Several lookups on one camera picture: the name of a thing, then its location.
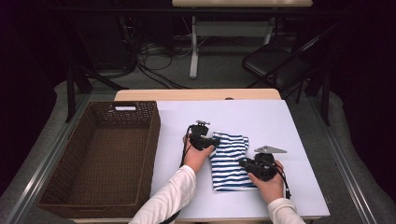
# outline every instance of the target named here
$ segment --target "folded clothing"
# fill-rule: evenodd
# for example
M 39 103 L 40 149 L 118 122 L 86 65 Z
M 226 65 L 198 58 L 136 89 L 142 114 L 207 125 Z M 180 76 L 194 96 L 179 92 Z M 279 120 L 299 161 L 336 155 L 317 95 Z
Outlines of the folded clothing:
M 213 139 L 219 139 L 209 159 L 212 164 L 213 189 L 215 191 L 236 191 L 255 189 L 248 173 L 239 165 L 246 159 L 248 138 L 243 135 L 213 133 Z

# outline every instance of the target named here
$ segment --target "brown wicker basket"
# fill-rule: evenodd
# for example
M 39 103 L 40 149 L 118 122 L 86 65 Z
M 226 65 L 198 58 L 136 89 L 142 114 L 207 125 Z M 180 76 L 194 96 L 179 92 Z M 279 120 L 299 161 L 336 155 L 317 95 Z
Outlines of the brown wicker basket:
M 38 206 L 66 218 L 133 217 L 149 199 L 160 126 L 156 102 L 89 103 Z

